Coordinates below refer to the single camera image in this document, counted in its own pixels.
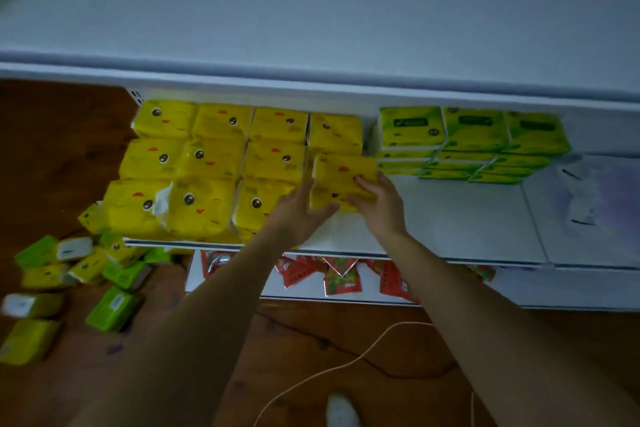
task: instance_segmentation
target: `person's left hand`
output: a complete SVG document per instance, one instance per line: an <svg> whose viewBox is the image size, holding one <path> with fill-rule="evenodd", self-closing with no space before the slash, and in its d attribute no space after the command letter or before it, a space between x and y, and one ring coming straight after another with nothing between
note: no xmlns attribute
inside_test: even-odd
<svg viewBox="0 0 640 427"><path fill-rule="evenodd" d="M264 221L260 234L271 234L274 239L282 240L286 250L307 241L320 225L340 209L340 204L331 203L322 209L309 211L309 193L313 185L314 180L310 179L286 196L281 196Z"/></svg>

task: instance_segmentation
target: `person's left arm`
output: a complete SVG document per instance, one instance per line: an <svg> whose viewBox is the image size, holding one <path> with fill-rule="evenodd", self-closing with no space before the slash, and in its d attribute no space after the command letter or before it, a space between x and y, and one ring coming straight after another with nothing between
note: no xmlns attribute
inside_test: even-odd
<svg viewBox="0 0 640 427"><path fill-rule="evenodd" d="M337 211L308 212L312 186L281 197L260 232L180 303L71 425L209 427L271 269Z"/></svg>

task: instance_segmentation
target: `person's right arm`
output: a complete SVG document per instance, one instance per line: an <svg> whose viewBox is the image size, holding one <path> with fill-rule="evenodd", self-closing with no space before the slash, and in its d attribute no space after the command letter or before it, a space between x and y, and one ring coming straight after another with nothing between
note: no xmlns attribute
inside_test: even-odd
<svg viewBox="0 0 640 427"><path fill-rule="evenodd" d="M396 262L494 420L504 426L638 426L640 407L528 311L449 265L404 226L382 174L357 178L376 201L348 196Z"/></svg>

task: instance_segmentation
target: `person's right hand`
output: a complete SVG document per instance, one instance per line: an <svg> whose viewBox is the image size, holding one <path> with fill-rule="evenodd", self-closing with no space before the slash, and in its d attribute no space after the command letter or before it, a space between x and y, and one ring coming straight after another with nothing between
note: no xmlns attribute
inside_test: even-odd
<svg viewBox="0 0 640 427"><path fill-rule="evenodd" d="M382 172L378 173L378 182L367 181L356 176L358 185L375 194L378 199L370 201L361 196L348 194L346 199L364 217L367 228L378 241L394 234L405 234L404 204L396 186Z"/></svg>

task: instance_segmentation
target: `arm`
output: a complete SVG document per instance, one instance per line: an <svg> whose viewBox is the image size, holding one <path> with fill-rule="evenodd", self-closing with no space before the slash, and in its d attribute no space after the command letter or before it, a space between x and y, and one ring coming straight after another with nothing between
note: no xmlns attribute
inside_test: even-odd
<svg viewBox="0 0 640 427"><path fill-rule="evenodd" d="M72 426L210 426L275 262L338 209L309 213L312 186L281 197L260 232L180 303Z"/></svg>
<svg viewBox="0 0 640 427"><path fill-rule="evenodd" d="M376 202L348 196L418 296L500 426L636 426L640 407L564 340L411 237L393 183L358 178Z"/></svg>

